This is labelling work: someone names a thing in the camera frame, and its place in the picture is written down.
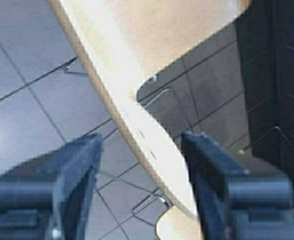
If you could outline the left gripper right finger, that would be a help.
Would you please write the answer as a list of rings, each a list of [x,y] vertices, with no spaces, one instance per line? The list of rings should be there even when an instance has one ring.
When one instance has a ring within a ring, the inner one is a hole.
[[[204,237],[207,240],[291,240],[292,184],[261,159],[237,159],[205,133],[182,135]]]

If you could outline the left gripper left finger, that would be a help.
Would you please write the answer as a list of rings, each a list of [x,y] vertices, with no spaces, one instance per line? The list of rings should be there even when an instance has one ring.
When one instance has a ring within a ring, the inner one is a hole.
[[[103,152],[100,133],[0,175],[0,240],[82,240]]]

